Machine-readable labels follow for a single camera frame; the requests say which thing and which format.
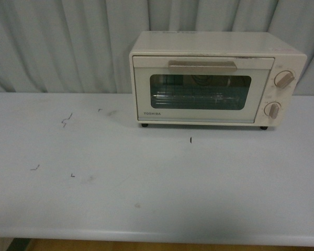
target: timer knob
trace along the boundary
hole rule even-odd
[[[283,89],[288,86],[294,80],[293,73],[290,71],[283,71],[278,73],[278,75],[274,79],[274,84]]]
[[[272,119],[275,119],[277,118],[280,108],[281,108],[281,105],[278,102],[272,102],[265,106],[264,112],[266,115],[268,115]]]

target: oven door handle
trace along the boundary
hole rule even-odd
[[[172,72],[191,72],[194,74],[211,74],[214,72],[235,72],[237,67],[234,62],[191,62],[169,61],[169,70]]]

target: oven top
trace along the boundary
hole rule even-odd
[[[131,54],[303,54],[268,32],[143,31]]]

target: toshiba logo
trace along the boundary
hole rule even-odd
[[[144,115],[160,115],[160,112],[145,112]]]

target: oven door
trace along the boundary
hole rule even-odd
[[[133,56],[138,121],[254,123],[273,62]]]

